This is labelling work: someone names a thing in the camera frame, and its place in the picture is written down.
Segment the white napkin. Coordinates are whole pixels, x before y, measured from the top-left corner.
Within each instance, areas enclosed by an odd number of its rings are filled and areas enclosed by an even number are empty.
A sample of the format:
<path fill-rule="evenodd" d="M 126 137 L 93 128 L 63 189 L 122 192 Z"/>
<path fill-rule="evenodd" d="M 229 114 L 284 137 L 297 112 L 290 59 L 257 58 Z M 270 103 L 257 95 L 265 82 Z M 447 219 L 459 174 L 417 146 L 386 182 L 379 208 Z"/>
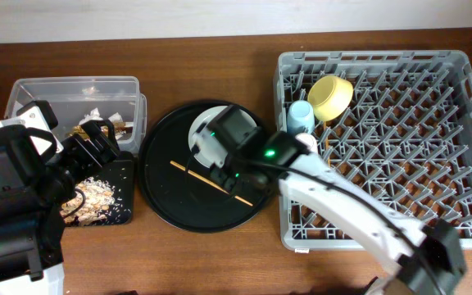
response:
<path fill-rule="evenodd" d="M 122 116 L 118 112 L 116 112 L 113 115 L 109 116 L 107 119 L 113 125 L 117 125 L 117 126 L 120 126 L 120 127 L 125 126 L 125 122 L 123 121 Z M 87 115 L 85 115 L 84 118 L 79 122 L 79 125 L 83 125 L 84 123 L 87 123 L 90 120 L 103 120 L 98 108 L 92 109 L 91 112 L 89 112 Z"/>

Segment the food scraps and rice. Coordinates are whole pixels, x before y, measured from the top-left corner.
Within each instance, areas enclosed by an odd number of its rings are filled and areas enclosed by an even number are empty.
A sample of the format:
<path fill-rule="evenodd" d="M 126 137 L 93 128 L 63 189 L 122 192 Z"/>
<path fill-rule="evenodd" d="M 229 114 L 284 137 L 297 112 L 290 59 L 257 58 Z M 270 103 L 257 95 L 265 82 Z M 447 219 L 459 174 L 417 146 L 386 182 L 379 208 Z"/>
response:
<path fill-rule="evenodd" d="M 75 187 L 75 198 L 62 204 L 60 214 L 68 227 L 124 225 L 133 215 L 129 184 L 90 177 Z"/>

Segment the gold snack wrapper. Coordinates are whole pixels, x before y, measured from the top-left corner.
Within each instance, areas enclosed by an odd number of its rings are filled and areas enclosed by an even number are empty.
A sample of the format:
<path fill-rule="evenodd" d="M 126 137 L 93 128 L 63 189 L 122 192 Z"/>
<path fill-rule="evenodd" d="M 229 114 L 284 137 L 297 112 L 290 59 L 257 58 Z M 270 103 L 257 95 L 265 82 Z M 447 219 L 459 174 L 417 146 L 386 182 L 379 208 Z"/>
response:
<path fill-rule="evenodd" d="M 131 134 L 134 129 L 133 122 L 113 122 L 114 129 L 115 129 L 115 138 L 116 140 L 120 140 L 127 136 L 127 134 Z M 66 136 L 71 136 L 74 134 L 78 134 L 83 139 L 89 139 L 89 136 L 85 133 L 81 126 L 74 127 Z"/>

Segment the pink cup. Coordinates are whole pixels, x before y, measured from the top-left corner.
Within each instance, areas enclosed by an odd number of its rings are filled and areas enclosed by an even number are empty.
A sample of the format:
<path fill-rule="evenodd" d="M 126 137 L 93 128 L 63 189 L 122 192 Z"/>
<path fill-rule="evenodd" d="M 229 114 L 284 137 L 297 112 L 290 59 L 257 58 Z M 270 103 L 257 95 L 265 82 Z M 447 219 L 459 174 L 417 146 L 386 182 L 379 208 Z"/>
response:
<path fill-rule="evenodd" d="M 313 135 L 300 133 L 295 136 L 295 139 L 303 143 L 311 152 L 318 152 L 318 143 Z"/>

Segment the blue cup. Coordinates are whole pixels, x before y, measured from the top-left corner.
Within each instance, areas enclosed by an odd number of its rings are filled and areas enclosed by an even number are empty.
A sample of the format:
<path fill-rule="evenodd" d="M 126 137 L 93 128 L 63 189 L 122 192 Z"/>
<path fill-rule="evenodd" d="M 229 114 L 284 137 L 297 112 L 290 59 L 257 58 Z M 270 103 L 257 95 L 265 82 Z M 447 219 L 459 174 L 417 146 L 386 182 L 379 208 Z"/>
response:
<path fill-rule="evenodd" d="M 287 132 L 292 135 L 311 134 L 315 129 L 315 117 L 312 105 L 304 100 L 293 102 L 287 114 Z"/>

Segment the yellow bowl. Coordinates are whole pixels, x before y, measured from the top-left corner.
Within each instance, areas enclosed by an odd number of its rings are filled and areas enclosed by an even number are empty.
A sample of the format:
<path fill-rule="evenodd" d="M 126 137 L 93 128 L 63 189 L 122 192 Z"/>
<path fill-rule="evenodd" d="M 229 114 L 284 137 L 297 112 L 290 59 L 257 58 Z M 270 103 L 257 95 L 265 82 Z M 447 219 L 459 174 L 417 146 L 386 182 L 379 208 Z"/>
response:
<path fill-rule="evenodd" d="M 307 101 L 312 105 L 316 119 L 330 121 L 348 108 L 353 93 L 351 82 L 335 75 L 327 75 L 313 84 Z"/>

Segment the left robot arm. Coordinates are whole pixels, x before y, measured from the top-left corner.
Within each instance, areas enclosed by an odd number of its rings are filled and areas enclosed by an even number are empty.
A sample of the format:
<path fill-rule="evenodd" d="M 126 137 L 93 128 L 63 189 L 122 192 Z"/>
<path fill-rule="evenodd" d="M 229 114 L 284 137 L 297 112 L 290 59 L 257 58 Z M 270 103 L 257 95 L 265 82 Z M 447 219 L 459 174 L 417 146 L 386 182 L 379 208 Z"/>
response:
<path fill-rule="evenodd" d="M 109 120 L 82 128 L 88 137 L 65 139 L 61 153 L 49 131 L 0 128 L 0 294 L 63 292 L 61 205 L 120 153 Z"/>

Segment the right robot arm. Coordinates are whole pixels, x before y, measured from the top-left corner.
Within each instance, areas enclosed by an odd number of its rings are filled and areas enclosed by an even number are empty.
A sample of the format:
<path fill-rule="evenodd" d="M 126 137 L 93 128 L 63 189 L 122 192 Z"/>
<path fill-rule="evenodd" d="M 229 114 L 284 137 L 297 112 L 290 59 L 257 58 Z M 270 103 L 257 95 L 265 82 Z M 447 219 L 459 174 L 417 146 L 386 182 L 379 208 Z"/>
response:
<path fill-rule="evenodd" d="M 211 176 L 234 191 L 242 181 L 274 188 L 337 226 L 386 271 L 367 294 L 452 294 L 467 271 L 457 231 L 393 210 L 331 169 L 291 134 L 268 135 L 229 105 L 192 136 L 211 158 Z"/>

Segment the grey dishwasher rack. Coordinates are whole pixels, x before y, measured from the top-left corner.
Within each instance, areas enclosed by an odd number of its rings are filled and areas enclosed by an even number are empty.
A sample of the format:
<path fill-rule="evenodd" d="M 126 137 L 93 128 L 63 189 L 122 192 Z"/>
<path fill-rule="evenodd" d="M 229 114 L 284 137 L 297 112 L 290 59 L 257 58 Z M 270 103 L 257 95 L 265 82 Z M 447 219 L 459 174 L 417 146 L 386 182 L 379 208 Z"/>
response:
<path fill-rule="evenodd" d="M 327 123 L 331 167 L 393 210 L 449 222 L 472 249 L 472 67 L 458 50 L 285 52 L 274 77 L 276 127 L 327 75 L 352 83 Z"/>

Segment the black rectangular tray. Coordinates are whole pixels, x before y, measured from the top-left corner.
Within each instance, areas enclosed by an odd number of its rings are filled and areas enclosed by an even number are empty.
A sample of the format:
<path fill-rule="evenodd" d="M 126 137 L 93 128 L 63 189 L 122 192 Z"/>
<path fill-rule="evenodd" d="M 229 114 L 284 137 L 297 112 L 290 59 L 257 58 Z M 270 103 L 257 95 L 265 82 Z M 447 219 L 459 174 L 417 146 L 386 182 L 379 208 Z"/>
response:
<path fill-rule="evenodd" d="M 67 227 L 128 224 L 134 207 L 135 157 L 121 152 L 94 176 L 75 186 L 75 198 L 62 204 Z"/>

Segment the round black serving tray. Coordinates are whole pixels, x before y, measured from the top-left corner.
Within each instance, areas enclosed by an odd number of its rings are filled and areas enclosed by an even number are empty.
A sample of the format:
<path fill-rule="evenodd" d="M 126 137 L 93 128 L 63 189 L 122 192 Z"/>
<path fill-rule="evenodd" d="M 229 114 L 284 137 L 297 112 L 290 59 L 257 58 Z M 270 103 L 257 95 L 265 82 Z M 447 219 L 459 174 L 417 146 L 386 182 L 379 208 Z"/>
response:
<path fill-rule="evenodd" d="M 197 233 L 216 233 L 240 226 L 258 214 L 269 197 L 252 192 L 225 194 L 175 168 L 178 162 L 210 179 L 209 170 L 188 147 L 193 121 L 211 107 L 229 105 L 221 100 L 190 102 L 164 115 L 148 132 L 138 154 L 138 182 L 147 204 L 167 223 Z M 239 202 L 238 195 L 254 206 Z"/>

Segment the pale grey plate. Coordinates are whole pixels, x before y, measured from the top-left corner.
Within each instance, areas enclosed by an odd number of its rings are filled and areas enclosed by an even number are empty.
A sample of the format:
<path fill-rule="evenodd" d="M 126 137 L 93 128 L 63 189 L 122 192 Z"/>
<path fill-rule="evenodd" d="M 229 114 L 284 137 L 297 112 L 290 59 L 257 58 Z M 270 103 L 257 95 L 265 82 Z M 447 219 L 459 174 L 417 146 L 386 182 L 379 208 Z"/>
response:
<path fill-rule="evenodd" d="M 208 108 L 197 116 L 188 132 L 188 147 L 191 155 L 202 166 L 204 166 L 201 163 L 202 156 L 199 154 L 198 147 L 193 146 L 192 135 L 203 122 L 207 124 L 208 129 L 216 133 L 216 137 L 228 152 L 225 165 L 219 169 L 228 169 L 235 156 L 242 156 L 248 152 L 249 143 L 260 142 L 264 137 L 264 130 L 241 107 L 226 105 Z"/>

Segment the clear plastic bin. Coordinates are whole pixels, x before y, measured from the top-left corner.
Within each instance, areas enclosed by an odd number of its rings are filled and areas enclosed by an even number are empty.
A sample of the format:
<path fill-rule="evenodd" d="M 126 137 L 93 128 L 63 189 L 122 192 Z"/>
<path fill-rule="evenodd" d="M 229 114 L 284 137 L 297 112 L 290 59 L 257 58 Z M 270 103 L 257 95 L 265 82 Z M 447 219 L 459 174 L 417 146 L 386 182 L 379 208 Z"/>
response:
<path fill-rule="evenodd" d="M 147 99 L 134 76 L 73 76 L 17 80 L 4 116 L 14 117 L 33 100 L 49 102 L 58 120 L 53 133 L 64 140 L 73 127 L 92 110 L 103 119 L 119 114 L 133 126 L 117 139 L 122 151 L 137 155 L 147 130 Z"/>

